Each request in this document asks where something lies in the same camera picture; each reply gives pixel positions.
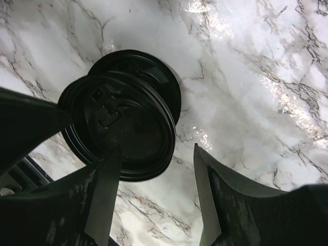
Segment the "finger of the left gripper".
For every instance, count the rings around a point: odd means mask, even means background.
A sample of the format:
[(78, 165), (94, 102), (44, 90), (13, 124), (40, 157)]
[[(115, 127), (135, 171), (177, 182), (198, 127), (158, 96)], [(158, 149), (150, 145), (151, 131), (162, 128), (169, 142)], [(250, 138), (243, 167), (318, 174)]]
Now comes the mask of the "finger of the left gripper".
[(57, 104), (1, 88), (1, 174), (70, 124)]

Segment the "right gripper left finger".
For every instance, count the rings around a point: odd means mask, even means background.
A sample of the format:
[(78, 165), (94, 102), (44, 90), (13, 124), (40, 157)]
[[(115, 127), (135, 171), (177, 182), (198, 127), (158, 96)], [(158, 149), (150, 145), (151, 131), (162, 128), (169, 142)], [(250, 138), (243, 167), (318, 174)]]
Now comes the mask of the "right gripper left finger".
[(1, 245), (116, 245), (120, 149), (29, 193), (1, 197)]

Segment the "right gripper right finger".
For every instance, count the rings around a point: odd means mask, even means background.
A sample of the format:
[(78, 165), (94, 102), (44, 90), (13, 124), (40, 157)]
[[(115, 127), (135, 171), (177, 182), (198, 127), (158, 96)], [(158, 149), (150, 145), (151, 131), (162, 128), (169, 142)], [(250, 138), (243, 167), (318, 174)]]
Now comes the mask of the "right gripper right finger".
[(201, 245), (327, 245), (327, 185), (286, 192), (228, 168), (200, 146), (193, 164)]

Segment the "single black plastic lid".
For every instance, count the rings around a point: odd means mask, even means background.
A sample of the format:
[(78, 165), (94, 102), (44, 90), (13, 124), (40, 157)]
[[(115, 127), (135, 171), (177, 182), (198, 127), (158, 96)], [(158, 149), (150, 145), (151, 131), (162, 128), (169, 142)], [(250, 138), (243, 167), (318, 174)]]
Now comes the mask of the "single black plastic lid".
[(169, 166), (176, 143), (174, 118), (145, 81), (122, 72), (87, 75), (69, 84), (58, 105), (72, 113), (62, 131), (72, 152), (89, 165), (116, 149), (122, 181), (146, 181)]

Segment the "black plastic lid stack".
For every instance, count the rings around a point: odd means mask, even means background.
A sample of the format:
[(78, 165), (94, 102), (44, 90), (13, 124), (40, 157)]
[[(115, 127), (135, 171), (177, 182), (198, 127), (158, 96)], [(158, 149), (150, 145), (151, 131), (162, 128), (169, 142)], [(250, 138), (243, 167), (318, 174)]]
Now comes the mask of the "black plastic lid stack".
[(180, 76), (159, 58), (138, 50), (120, 50), (99, 59), (89, 70), (89, 75), (110, 71), (126, 72), (148, 83), (165, 101), (178, 123), (181, 113)]

